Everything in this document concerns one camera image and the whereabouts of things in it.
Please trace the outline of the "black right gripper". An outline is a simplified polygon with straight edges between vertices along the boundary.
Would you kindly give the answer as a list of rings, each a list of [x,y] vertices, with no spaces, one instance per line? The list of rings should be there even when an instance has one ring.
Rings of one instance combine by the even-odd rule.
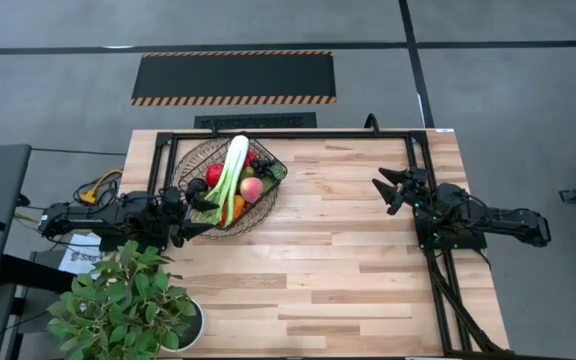
[[[403,204],[426,213],[433,212],[432,195],[427,187],[428,172],[426,170],[379,168],[378,171],[390,183],[399,185],[397,190],[396,187],[389,186],[380,180],[372,180],[372,184],[388,206],[388,215],[395,215]]]

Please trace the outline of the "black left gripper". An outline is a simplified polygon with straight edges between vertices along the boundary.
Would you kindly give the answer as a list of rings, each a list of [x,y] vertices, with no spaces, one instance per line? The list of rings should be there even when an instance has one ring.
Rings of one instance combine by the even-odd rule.
[[[167,226],[167,234],[170,242],[176,248],[181,248],[185,241],[203,234],[215,227],[212,223],[194,223],[184,221],[187,206],[183,191],[177,187],[160,189],[162,216]],[[216,210],[218,204],[204,199],[200,193],[187,196],[189,206],[199,212]]]

